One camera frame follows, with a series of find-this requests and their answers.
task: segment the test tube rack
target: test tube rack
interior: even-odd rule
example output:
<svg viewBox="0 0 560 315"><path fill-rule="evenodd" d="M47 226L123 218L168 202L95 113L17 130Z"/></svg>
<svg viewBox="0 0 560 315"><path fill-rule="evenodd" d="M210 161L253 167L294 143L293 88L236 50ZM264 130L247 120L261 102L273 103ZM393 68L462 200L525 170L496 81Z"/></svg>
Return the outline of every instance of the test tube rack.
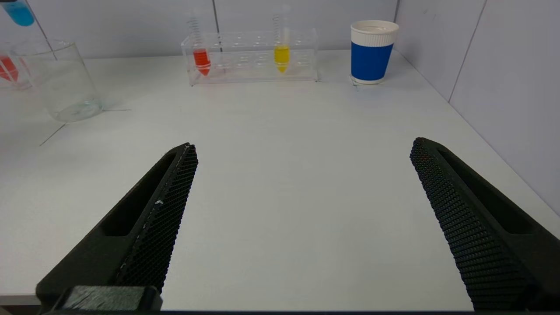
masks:
<svg viewBox="0 0 560 315"><path fill-rule="evenodd" d="M317 34L315 29L290 30L290 63L281 73L274 63L272 31L204 33L203 47L187 37L181 48L191 86L207 83L261 81L318 81ZM202 75L193 52L204 48L210 58L210 71Z"/></svg>

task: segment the textured grip pad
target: textured grip pad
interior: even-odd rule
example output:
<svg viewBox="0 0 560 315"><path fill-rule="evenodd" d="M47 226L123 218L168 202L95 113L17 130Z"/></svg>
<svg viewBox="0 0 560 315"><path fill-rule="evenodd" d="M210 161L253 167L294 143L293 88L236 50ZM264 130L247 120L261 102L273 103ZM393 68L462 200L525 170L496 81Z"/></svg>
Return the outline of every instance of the textured grip pad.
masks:
<svg viewBox="0 0 560 315"><path fill-rule="evenodd" d="M439 143L410 159L474 309L558 309L558 239Z"/></svg>
<svg viewBox="0 0 560 315"><path fill-rule="evenodd" d="M194 145L167 152L37 284L44 309L75 286L161 292L197 165Z"/></svg>

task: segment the table surface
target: table surface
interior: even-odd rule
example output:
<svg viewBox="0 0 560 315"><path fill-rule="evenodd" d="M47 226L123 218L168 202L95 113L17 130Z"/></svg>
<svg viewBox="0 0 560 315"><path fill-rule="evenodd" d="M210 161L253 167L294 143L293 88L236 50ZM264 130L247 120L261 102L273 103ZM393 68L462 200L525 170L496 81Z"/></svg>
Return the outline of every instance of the table surface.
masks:
<svg viewBox="0 0 560 315"><path fill-rule="evenodd" d="M182 57L88 60L107 112L51 138L62 125L31 91L0 92L0 305L37 303L36 283L184 142L200 163L163 309L472 309L409 161L416 137L560 236L560 218L399 53L379 86L352 86L349 59L320 52L318 83L194 87Z"/></svg>

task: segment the paper cup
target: paper cup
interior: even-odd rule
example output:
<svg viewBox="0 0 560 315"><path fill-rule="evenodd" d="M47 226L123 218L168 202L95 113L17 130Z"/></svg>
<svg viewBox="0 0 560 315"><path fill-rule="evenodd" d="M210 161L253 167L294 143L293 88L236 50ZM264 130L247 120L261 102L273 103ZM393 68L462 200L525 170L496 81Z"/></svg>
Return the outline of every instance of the paper cup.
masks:
<svg viewBox="0 0 560 315"><path fill-rule="evenodd" d="M360 84L383 82L399 25L387 21L359 21L352 29L352 79Z"/></svg>

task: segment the blue test tube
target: blue test tube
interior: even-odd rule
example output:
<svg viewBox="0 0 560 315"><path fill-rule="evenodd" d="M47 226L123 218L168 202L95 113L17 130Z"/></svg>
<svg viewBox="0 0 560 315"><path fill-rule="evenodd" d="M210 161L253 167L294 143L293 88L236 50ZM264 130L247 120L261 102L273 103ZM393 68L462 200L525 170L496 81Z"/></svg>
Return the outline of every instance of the blue test tube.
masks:
<svg viewBox="0 0 560 315"><path fill-rule="evenodd" d="M33 14L29 10L25 0L16 0L12 2L2 2L2 7L12 20L21 26L30 26L35 22Z"/></svg>

